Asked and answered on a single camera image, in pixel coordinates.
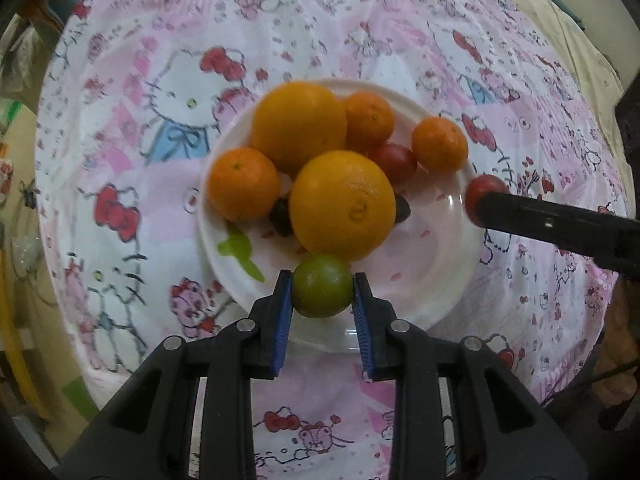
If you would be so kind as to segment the person's right hand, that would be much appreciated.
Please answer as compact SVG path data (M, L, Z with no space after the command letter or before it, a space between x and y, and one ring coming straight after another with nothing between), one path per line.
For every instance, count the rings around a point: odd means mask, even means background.
M639 289L621 276L618 278L611 302L606 310L603 339L598 350L594 374L600 375L628 364L639 357L638 342L629 330L629 300L639 298ZM634 371L627 370L602 379L593 390L606 405L618 405L632 399L638 392Z

